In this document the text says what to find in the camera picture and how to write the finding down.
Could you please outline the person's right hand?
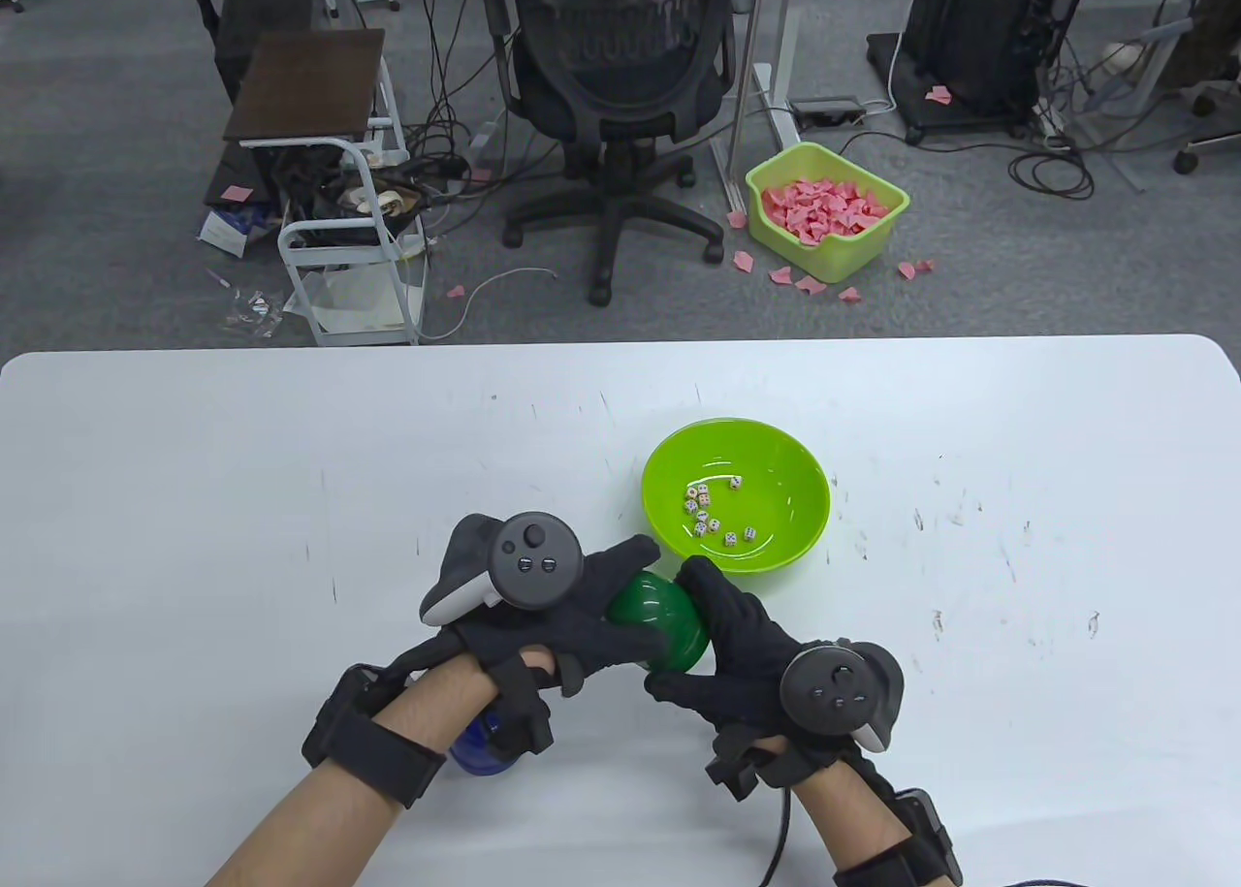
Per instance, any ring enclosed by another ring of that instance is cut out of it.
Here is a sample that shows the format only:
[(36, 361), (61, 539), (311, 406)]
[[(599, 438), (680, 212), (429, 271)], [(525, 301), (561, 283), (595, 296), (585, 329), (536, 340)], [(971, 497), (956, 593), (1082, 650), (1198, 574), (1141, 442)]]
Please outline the person's right hand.
[(709, 626), (716, 669), (654, 671), (647, 690), (714, 726), (714, 784), (745, 800), (759, 784), (789, 789), (844, 763), (881, 800), (895, 798), (872, 763), (889, 749), (903, 703), (903, 670), (886, 648), (848, 638), (798, 643), (701, 555), (684, 562), (678, 586)]

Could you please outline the person's left hand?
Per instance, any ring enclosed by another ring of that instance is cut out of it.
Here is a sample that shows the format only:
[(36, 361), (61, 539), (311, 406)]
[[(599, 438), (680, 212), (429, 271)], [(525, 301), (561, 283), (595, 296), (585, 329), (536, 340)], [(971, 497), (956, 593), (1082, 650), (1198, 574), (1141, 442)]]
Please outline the person's left hand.
[(448, 634), (470, 653), (499, 697), (491, 749), (506, 759), (553, 744), (544, 689), (575, 696), (601, 670), (663, 657), (666, 638), (655, 626), (623, 626), (606, 618), (617, 595), (660, 558), (656, 542), (635, 533), (585, 559), (585, 576), (563, 600), (544, 612), (500, 604), (453, 622)]

